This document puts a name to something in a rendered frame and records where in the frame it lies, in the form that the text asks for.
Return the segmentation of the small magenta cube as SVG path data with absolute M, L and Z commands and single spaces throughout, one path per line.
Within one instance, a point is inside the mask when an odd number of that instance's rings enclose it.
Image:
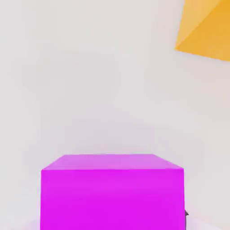
M 40 230 L 186 230 L 184 170 L 153 154 L 64 155 L 41 170 Z

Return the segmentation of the large orange box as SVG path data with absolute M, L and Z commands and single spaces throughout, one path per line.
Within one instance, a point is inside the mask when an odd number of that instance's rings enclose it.
M 230 61 L 230 0 L 185 0 L 175 49 Z

